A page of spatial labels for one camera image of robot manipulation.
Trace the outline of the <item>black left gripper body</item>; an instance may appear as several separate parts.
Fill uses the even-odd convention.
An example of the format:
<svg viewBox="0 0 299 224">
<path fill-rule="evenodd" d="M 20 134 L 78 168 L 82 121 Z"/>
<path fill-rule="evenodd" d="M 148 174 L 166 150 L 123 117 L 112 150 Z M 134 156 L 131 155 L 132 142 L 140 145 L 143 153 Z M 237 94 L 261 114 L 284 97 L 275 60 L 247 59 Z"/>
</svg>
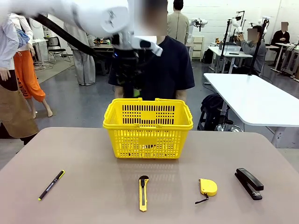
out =
<svg viewBox="0 0 299 224">
<path fill-rule="evenodd" d="M 113 71 L 118 81 L 131 81 L 138 73 L 138 50 L 114 49 Z"/>
</svg>

